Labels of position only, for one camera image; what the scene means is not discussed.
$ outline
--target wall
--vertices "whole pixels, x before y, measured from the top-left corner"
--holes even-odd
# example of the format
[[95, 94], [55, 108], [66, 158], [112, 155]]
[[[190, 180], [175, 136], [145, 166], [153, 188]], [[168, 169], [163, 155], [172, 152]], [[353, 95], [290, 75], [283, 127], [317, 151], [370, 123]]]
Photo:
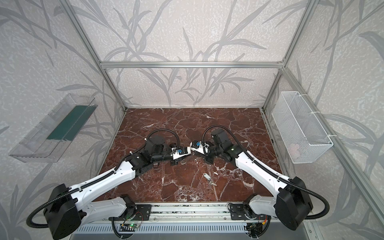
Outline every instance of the wall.
[[[98, 172], [123, 112], [56, 1], [0, 3], [0, 239], [52, 239], [26, 226], [53, 187]], [[98, 104], [57, 163], [23, 163], [11, 149], [68, 93]], [[38, 215], [36, 222], [45, 222]]]
[[[71, 4], [102, 61], [281, 61], [307, 1], [71, 0]], [[127, 106], [257, 107], [263, 105], [276, 70], [109, 73]]]
[[[318, 5], [288, 68], [306, 90], [372, 184], [383, 191], [384, 1], [329, 1]], [[317, 222], [325, 239], [384, 239], [384, 229], [332, 150], [311, 164], [293, 165], [270, 115], [291, 176], [323, 195], [331, 211]], [[323, 205], [316, 201], [314, 212]]]

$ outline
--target brown marble table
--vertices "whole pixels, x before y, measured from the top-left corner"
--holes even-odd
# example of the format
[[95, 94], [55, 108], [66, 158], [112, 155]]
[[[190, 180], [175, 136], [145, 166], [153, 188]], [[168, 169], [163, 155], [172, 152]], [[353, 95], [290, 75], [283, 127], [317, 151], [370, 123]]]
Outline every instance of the brown marble table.
[[[140, 147], [147, 134], [157, 128], [176, 131], [180, 145], [189, 146], [214, 124], [228, 127], [255, 157], [280, 172], [258, 108], [128, 109], [101, 172], [111, 169], [122, 156]], [[172, 134], [159, 134], [167, 136], [168, 143], [175, 142]], [[212, 141], [209, 134], [206, 140]], [[204, 173], [209, 174], [217, 186], [210, 185]], [[128, 194], [135, 202], [227, 202], [243, 201], [253, 193], [271, 196], [263, 185], [231, 163], [218, 158], [214, 165], [208, 165], [200, 157], [189, 156], [177, 166], [160, 163], [157, 169], [119, 185], [98, 200]]]

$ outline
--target metal beam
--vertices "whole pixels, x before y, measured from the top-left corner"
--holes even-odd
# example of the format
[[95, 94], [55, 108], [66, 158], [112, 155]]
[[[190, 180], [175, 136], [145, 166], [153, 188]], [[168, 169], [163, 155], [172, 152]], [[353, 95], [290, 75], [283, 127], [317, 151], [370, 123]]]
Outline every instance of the metal beam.
[[[308, 103], [308, 106], [312, 109], [312, 111], [319, 112], [319, 109], [315, 106], [311, 98], [308, 95], [306, 95], [305, 90], [299, 84], [299, 82], [297, 81], [295, 76], [292, 74], [292, 72], [288, 68], [284, 68], [284, 67], [282, 68], [281, 72], [283, 76], [287, 79], [287, 81], [290, 83], [291, 87], [295, 91], [298, 91], [300, 94], [302, 94], [302, 97]], [[321, 113], [318, 113], [316, 116], [328, 134], [336, 135], [335, 131], [332, 129], [332, 127], [329, 125], [329, 123]], [[363, 198], [365, 199], [369, 207], [371, 207], [376, 217], [384, 226], [383, 198], [380, 196], [379, 192], [372, 185], [371, 181], [368, 179], [368, 177], [364, 174], [362, 169], [356, 163], [355, 159], [349, 153], [348, 149], [342, 143], [341, 139], [339, 137], [332, 137], [332, 136], [331, 138], [333, 141], [332, 149], [335, 155], [337, 156], [337, 158], [339, 159], [341, 165], [344, 167], [347, 174], [355, 183], [356, 187], [360, 190], [361, 195], [363, 196]]]
[[85, 33], [85, 30], [83, 29], [83, 26], [81, 25], [79, 19], [77, 18], [76, 13], [74, 12], [74, 9], [72, 8], [72, 5], [70, 4], [69, 0], [58, 0], [60, 3], [60, 6], [63, 10], [63, 13], [67, 16], [68, 20], [72, 24], [73, 28], [75, 29], [76, 33], [79, 35], [81, 41], [83, 42], [85, 48], [88, 50], [88, 53], [90, 54], [93, 62], [95, 63], [97, 69], [99, 70], [100, 74], [104, 78], [104, 81], [106, 82], [107, 86], [112, 91], [113, 95], [116, 97], [118, 103], [125, 111], [125, 104], [119, 95], [115, 85], [113, 84], [112, 80], [109, 78], [108, 74], [105, 72], [105, 70], [100, 66], [100, 59], [97, 56], [97, 53], [95, 49], [93, 48], [91, 41], [89, 40], [87, 34]]
[[[285, 67], [288, 64], [290, 58], [292, 57], [292, 54], [293, 54], [297, 44], [299, 43], [302, 35], [304, 34], [305, 28], [308, 26], [308, 23], [311, 20], [311, 17], [313, 15], [314, 10], [315, 10], [318, 3], [319, 3], [319, 0], [309, 0], [308, 1], [307, 6], [305, 8], [305, 11], [303, 13], [303, 16], [301, 17], [300, 23], [297, 26], [296, 32], [293, 35], [291, 43], [288, 47], [287, 53], [285, 54], [285, 56], [283, 58], [283, 67]], [[264, 105], [263, 105], [263, 109], [265, 109], [266, 106], [268, 105], [269, 101], [271, 100], [272, 94], [275, 92], [275, 89], [277, 88], [279, 83], [280, 83], [280, 72], [275, 77], [275, 80], [272, 84], [272, 87], [271, 87], [270, 91], [268, 92], [268, 95], [267, 95], [265, 102], [264, 102]]]
[[281, 68], [282, 62], [124, 62], [106, 61], [102, 68]]

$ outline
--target white basket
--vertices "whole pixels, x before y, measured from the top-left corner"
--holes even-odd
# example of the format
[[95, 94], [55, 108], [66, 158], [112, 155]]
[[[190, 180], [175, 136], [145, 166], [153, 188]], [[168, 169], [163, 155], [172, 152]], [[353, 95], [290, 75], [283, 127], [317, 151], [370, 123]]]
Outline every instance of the white basket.
[[297, 91], [281, 92], [272, 117], [293, 163], [314, 162], [332, 140]]

